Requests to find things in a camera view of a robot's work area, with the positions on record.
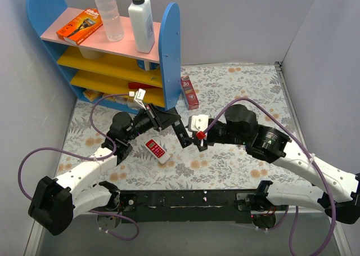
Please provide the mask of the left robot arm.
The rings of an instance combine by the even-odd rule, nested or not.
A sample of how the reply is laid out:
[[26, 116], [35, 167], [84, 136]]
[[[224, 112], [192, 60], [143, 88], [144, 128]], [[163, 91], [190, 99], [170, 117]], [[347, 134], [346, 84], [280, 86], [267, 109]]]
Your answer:
[[89, 158], [55, 178], [43, 177], [37, 184], [28, 214], [54, 236], [62, 233], [73, 218], [98, 208], [114, 212], [120, 205], [116, 185], [96, 179], [115, 168], [131, 153], [130, 141], [150, 129], [162, 131], [180, 125], [175, 108], [162, 111], [148, 104], [131, 118], [126, 112], [114, 115], [104, 143]]

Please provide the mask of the black battery cover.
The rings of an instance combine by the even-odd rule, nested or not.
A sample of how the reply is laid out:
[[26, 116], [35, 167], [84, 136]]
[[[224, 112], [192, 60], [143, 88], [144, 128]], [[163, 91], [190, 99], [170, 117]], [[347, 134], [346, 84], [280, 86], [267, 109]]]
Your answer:
[[199, 140], [197, 148], [200, 152], [203, 152], [208, 149], [208, 146], [204, 140]]

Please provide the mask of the black remote control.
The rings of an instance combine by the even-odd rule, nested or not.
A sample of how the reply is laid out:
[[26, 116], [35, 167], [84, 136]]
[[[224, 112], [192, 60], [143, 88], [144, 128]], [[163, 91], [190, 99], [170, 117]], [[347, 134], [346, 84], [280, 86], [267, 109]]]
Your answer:
[[192, 145], [191, 138], [189, 137], [181, 120], [178, 120], [174, 124], [172, 124], [172, 128], [173, 128], [173, 130], [179, 140], [179, 143], [181, 144], [183, 149]]

